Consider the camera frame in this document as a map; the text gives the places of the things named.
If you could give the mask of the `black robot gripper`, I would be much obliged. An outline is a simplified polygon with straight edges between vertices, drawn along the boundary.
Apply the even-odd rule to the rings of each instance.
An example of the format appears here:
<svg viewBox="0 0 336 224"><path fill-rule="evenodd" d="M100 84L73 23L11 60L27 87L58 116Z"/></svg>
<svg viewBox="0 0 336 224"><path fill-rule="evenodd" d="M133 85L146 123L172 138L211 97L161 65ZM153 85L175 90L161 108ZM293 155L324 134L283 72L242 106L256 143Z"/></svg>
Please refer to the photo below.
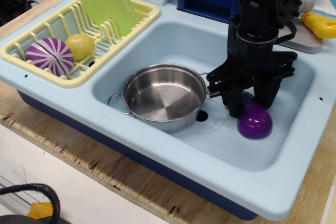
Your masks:
<svg viewBox="0 0 336 224"><path fill-rule="evenodd" d="M239 16L229 21L227 58L207 75L211 98L222 95L222 101L234 118L240 116L243 89L254 86L255 99L265 108L272 106L283 78L293 76L292 51L273 51L279 29L267 22L244 24Z"/></svg>

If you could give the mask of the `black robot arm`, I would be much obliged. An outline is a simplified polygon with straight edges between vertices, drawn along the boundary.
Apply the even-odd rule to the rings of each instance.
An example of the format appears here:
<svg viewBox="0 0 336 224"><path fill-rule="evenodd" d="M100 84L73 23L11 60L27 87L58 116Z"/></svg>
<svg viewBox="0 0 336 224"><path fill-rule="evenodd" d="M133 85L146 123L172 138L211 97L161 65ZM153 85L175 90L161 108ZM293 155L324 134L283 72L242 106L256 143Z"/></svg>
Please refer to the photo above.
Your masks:
<svg viewBox="0 0 336 224"><path fill-rule="evenodd" d="M229 20L227 58L207 75L211 98L221 96L230 116L239 117L243 90L253 88L255 99L270 108L284 78L293 76L295 52L274 51L292 39L292 20L301 0L239 0L240 13Z"/></svg>

